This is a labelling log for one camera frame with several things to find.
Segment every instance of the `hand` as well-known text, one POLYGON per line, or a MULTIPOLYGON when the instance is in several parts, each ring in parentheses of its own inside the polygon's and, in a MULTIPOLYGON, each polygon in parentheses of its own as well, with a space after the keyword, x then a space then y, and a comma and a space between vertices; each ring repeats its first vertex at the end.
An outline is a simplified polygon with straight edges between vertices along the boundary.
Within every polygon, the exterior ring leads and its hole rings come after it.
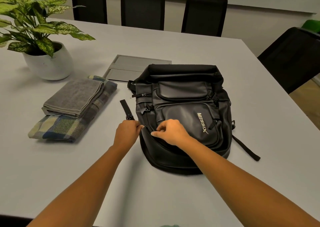
POLYGON ((180 147, 183 142, 191 137, 178 120, 165 120, 157 128, 157 131, 151 132, 152 136, 165 140, 168 144, 180 147))
POLYGON ((144 126, 140 125, 140 122, 136 120, 124 120, 116 130, 113 146, 126 155, 136 142, 142 128, 144 126))

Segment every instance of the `plaid fabric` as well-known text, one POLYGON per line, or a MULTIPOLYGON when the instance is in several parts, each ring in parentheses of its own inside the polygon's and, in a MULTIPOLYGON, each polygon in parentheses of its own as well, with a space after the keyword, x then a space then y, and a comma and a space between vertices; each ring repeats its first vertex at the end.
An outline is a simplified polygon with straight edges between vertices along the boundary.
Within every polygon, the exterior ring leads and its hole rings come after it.
POLYGON ((98 111, 105 105, 109 97, 116 91, 117 84, 99 76, 89 76, 104 82, 102 94, 90 105, 84 115, 80 118, 69 116, 45 116, 28 133, 29 138, 35 139, 57 139, 74 142, 87 128, 89 123, 97 115, 98 111))

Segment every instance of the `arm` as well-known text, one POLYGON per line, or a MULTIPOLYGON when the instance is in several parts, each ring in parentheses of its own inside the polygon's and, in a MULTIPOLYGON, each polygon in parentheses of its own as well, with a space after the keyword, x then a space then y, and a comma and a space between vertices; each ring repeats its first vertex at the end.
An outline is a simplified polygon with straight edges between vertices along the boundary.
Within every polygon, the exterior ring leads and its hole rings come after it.
POLYGON ((108 151, 60 193, 28 227, 92 227, 115 171, 142 127, 138 121, 124 120, 108 151))
POLYGON ((162 122, 151 135, 185 151, 245 227, 320 227, 279 192, 190 137, 178 120, 162 122))

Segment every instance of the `white flower pot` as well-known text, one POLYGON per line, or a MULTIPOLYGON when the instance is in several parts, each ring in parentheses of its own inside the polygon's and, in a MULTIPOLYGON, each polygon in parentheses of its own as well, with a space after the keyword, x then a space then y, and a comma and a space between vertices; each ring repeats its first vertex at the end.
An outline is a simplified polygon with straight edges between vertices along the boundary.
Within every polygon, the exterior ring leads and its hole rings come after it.
POLYGON ((51 58, 49 55, 33 56, 23 53, 24 59, 30 68, 31 72, 42 79, 46 80, 61 80, 68 77, 73 71, 72 58, 66 47, 56 51, 51 58))

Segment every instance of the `folded towel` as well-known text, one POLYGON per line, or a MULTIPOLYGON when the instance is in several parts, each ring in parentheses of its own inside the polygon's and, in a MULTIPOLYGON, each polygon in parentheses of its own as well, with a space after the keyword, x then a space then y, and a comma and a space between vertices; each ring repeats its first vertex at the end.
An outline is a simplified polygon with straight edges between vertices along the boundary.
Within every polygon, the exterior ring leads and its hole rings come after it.
POLYGON ((103 82, 104 88, 102 94, 89 106, 82 117, 45 116, 32 128, 28 136, 35 139, 62 139, 74 142, 117 89, 116 83, 102 77, 89 76, 89 79, 103 82))
POLYGON ((42 110, 45 115, 78 118, 101 95, 103 87, 102 81, 93 79, 70 81, 44 103, 42 110))

